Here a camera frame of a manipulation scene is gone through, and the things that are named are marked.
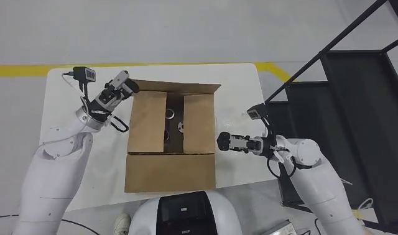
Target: white table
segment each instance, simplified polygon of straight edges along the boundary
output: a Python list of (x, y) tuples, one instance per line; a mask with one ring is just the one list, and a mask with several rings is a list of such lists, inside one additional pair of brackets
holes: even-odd
[[(264, 131), (261, 121), (252, 121), (246, 115), (247, 108), (264, 101), (256, 67), (251, 63), (93, 69), (97, 81), (88, 85), (90, 99), (121, 70), (128, 70), (130, 77), (138, 80), (219, 83), (221, 87), (215, 93), (216, 136), (221, 131), (261, 136)], [(53, 69), (47, 75), (40, 142), (50, 127), (66, 124), (81, 106), (77, 92), (61, 78), (62, 73), (70, 70)], [(123, 101), (114, 112), (126, 123), (129, 123), (132, 102), (133, 98)], [(173, 194), (125, 193), (128, 132), (123, 134), (111, 126), (104, 127), (101, 132), (94, 134), (94, 139), (83, 181), (67, 211)], [(279, 173), (276, 164), (271, 167)], [(274, 177), (267, 169), (266, 158), (242, 152), (216, 151), (217, 188), (272, 179)]]

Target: white sneaker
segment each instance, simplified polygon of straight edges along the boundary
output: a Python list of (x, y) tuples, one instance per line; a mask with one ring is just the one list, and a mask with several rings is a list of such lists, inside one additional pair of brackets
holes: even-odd
[(113, 226), (113, 235), (127, 235), (129, 234), (131, 218), (127, 213), (120, 214)]

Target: floor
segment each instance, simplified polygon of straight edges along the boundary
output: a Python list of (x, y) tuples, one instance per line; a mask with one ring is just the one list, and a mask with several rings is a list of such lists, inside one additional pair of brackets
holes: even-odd
[[(122, 62), (275, 62), (294, 74), (375, 0), (0, 0), (0, 65)], [(382, 48), (398, 19), (381, 8), (336, 47)], [(389, 56), (398, 68), (398, 49)], [(282, 84), (260, 71), (264, 98)], [(324, 80), (315, 64), (299, 80)], [(16, 213), (39, 141), (45, 77), (0, 78), (0, 215)], [(244, 234), (290, 219), (315, 232), (315, 217), (280, 206), (277, 182), (219, 189)], [(142, 202), (72, 211), (65, 218), (111, 234), (120, 212)], [(9, 234), (15, 218), (0, 219)], [(62, 223), (59, 234), (90, 234)]]

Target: open cardboard box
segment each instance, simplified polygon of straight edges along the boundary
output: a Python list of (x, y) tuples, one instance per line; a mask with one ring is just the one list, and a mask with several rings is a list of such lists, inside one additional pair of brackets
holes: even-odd
[[(220, 85), (135, 82), (140, 92), (132, 106), (124, 191), (214, 189), (214, 92)], [(167, 108), (174, 110), (171, 120), (165, 119)]]

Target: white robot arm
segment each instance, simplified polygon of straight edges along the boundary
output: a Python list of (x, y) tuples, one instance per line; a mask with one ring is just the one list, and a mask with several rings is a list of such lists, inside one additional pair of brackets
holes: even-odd
[[(82, 85), (95, 81), (95, 72), (89, 68), (76, 67), (73, 71), (68, 75), (79, 80), (81, 89)], [(128, 72), (121, 71), (93, 101), (88, 101), (87, 94), (82, 98), (84, 106), (76, 111), (69, 125), (49, 131), (26, 173), (14, 235), (57, 233), (83, 178), (93, 144), (92, 133), (101, 130), (121, 101), (138, 92), (139, 87), (129, 79)]]
[(298, 195), (327, 234), (365, 235), (351, 210), (340, 177), (318, 144), (310, 139), (286, 139), (274, 134), (264, 107), (264, 104), (253, 106), (248, 114), (252, 119), (262, 119), (267, 127), (267, 137), (250, 138), (222, 132), (217, 139), (220, 150), (252, 152), (283, 163)]

